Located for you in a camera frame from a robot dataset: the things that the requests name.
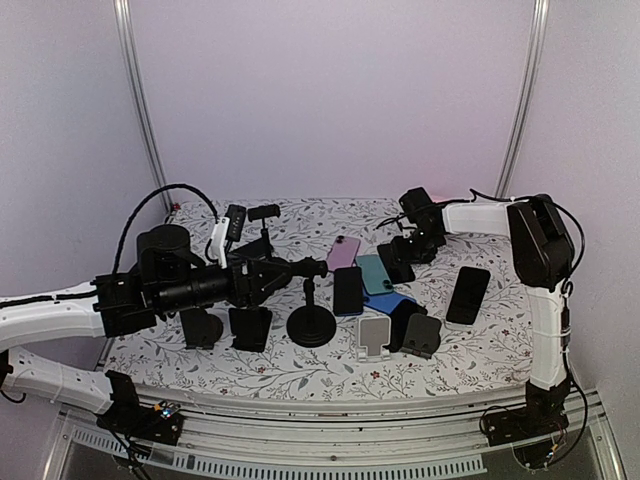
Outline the black phone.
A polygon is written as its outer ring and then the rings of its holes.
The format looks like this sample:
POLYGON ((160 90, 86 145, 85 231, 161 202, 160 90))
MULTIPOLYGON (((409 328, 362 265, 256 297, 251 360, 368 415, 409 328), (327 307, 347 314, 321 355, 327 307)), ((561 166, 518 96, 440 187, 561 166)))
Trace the black phone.
POLYGON ((413 282, 416 279, 412 266, 398 260, 390 244, 379 245, 377 253, 393 285, 413 282))
POLYGON ((391 334, 387 349, 391 353, 398 352, 403 345, 410 317, 413 314, 426 315, 427 313, 427 309, 423 306, 411 300, 402 300, 390 314, 391 334))
POLYGON ((339 268, 334 272, 333 313, 355 316, 363 313, 362 273, 357 266, 339 268))
POLYGON ((488 270, 464 266, 459 270, 445 321, 474 324, 488 289, 488 270))

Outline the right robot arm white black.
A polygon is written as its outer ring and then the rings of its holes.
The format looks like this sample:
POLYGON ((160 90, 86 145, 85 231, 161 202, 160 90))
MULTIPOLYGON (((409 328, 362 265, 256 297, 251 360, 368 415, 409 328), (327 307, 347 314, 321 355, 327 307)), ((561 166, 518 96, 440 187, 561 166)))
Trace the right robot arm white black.
POLYGON ((568 299, 571 278, 585 253, 586 243, 575 243, 565 223, 576 218, 547 194, 492 197, 478 191, 471 198, 436 202, 426 190, 408 190, 399 199, 398 223, 407 219, 409 236, 396 236, 391 245, 405 263, 431 262, 448 235, 481 234, 510 241, 517 278, 526 288, 531 308, 533 353, 525 387, 528 406, 517 415, 517 427, 537 436, 556 417, 571 388, 568 346, 571 326, 568 299))

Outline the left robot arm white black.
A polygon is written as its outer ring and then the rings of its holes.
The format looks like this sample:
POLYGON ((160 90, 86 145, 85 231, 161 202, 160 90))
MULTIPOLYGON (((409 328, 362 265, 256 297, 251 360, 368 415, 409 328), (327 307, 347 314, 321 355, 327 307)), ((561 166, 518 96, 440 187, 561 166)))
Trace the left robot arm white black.
POLYGON ((283 259, 206 264, 191 250, 188 230, 161 225, 137 238, 137 262, 74 288, 1 303, 1 387, 109 412, 128 434, 148 426, 148 412, 131 397, 128 376, 96 375, 46 359, 24 345, 66 337, 125 336, 178 316, 189 349, 210 350, 223 333, 209 308, 225 301, 254 307, 288 285, 295 267, 283 259))

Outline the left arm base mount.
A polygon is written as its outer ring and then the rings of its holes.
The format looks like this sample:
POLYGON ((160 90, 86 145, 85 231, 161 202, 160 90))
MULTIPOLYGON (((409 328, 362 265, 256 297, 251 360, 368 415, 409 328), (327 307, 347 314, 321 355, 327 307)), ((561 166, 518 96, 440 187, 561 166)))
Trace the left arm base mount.
POLYGON ((97 425, 126 439, 141 439, 176 446, 182 433, 184 416, 181 405, 162 400, 153 406, 140 403, 133 381, 128 375, 106 372, 112 393, 111 406, 97 415, 97 425))

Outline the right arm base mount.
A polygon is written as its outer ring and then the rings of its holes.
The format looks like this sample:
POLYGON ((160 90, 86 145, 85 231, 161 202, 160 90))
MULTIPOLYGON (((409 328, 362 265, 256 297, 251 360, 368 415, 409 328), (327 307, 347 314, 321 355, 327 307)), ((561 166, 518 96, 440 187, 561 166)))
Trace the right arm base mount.
POLYGON ((564 413, 564 400, 569 393, 568 379, 550 390, 527 382, 525 405, 515 409, 502 406, 488 409, 479 420, 480 431, 490 446, 561 432, 569 426, 564 413))

